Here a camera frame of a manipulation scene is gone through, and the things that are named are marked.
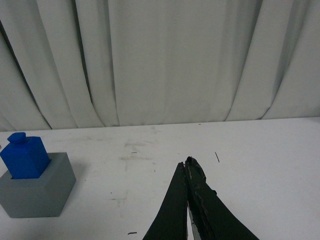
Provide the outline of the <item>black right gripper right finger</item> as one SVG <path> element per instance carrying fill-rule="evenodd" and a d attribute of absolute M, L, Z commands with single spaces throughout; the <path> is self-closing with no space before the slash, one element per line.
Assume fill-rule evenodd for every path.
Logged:
<path fill-rule="evenodd" d="M 189 209 L 202 240 L 257 239 L 219 199 L 217 192 L 209 187 L 202 167 L 191 156 L 185 161 L 185 175 Z"/>

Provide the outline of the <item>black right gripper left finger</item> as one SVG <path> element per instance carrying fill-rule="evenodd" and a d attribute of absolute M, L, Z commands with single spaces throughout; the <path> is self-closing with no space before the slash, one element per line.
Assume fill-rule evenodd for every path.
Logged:
<path fill-rule="evenodd" d="M 185 167 L 178 163 L 160 209 L 143 237 L 145 240 L 186 240 L 188 189 Z"/>

